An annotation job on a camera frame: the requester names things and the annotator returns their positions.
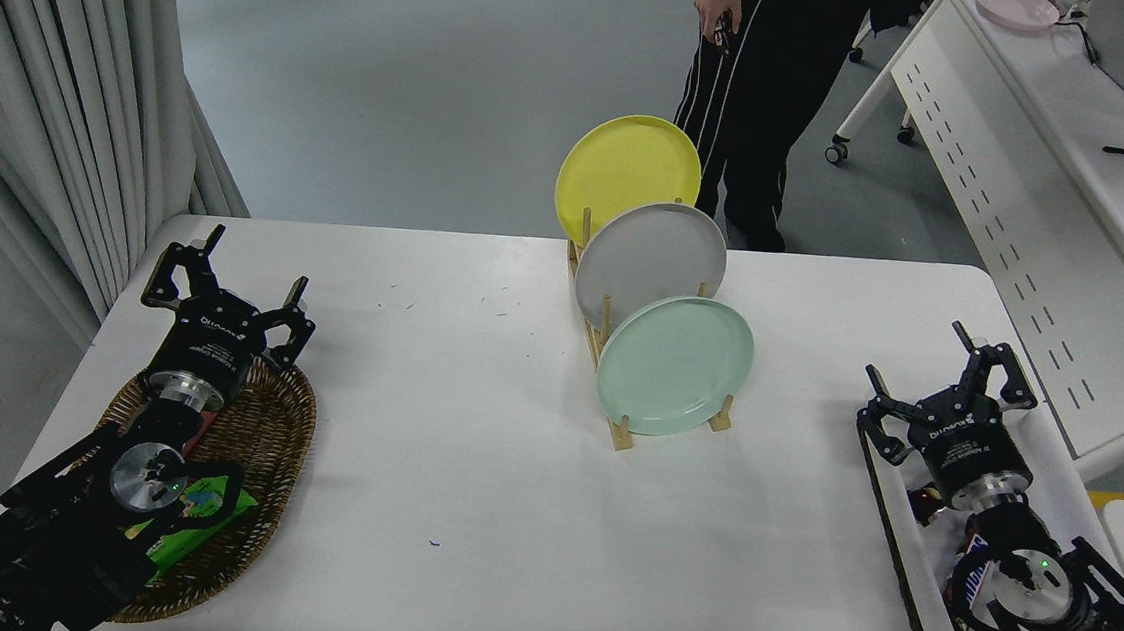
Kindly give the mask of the person's right hand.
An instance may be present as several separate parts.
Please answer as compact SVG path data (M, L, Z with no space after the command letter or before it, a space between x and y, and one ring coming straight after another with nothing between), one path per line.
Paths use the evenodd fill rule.
M700 29L703 39L716 45L716 34L719 27L725 25L727 36L740 31L743 21L742 0L695 0L695 9L700 16Z

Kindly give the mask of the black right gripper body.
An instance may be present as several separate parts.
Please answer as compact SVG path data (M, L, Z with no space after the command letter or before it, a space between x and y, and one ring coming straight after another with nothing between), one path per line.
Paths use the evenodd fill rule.
M912 422L908 439L945 501L1019 495L1034 481L991 396L948 388L918 400L917 409L930 421Z

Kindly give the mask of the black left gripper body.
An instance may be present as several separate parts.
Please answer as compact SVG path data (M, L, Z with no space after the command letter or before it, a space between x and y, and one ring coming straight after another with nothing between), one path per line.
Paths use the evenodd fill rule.
M221 402L232 402L266 348L257 323L256 307L239 298L187 298L151 360L151 389L165 389L169 380L202 381Z

